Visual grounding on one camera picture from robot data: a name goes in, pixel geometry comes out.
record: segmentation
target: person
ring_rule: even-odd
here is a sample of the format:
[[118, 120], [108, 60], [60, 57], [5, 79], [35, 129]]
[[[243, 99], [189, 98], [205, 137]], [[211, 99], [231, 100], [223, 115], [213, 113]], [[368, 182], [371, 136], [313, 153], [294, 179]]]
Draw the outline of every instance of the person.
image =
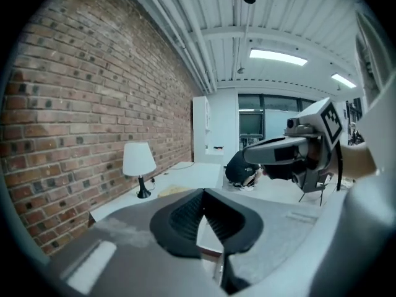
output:
[[225, 170], [225, 176], [229, 180], [229, 183], [241, 191], [252, 191], [261, 173], [260, 165], [246, 162], [243, 158], [242, 151], [236, 152]]

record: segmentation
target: white lampshade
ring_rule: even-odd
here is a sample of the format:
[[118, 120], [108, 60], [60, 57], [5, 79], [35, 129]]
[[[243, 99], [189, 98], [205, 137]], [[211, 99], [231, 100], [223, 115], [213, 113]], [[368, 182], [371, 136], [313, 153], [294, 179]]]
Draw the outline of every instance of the white lampshade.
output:
[[157, 168], [147, 142], [127, 143], [124, 146], [123, 173], [139, 176], [151, 173]]

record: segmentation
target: white rectangular strip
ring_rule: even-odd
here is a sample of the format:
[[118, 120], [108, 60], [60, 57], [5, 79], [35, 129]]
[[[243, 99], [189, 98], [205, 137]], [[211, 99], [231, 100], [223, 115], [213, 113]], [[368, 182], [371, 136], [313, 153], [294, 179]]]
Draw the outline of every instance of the white rectangular strip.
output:
[[82, 294], [89, 294], [116, 250], [114, 243], [101, 242], [67, 279], [67, 284]]

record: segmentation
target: white desk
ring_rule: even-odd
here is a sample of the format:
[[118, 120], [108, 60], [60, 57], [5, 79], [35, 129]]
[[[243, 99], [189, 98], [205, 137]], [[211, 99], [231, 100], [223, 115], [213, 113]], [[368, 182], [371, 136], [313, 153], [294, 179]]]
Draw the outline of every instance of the white desk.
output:
[[[152, 183], [150, 182], [145, 184], [147, 189], [150, 189], [152, 186]], [[99, 221], [121, 208], [156, 199], [158, 194], [170, 185], [178, 185], [191, 189], [221, 189], [223, 186], [223, 166], [221, 164], [191, 163], [182, 161], [155, 177], [155, 189], [151, 191], [150, 197], [144, 199], [138, 198], [136, 192], [139, 191], [139, 186], [136, 186], [134, 189], [118, 198], [115, 198], [107, 204], [92, 210], [90, 214], [95, 221]]]

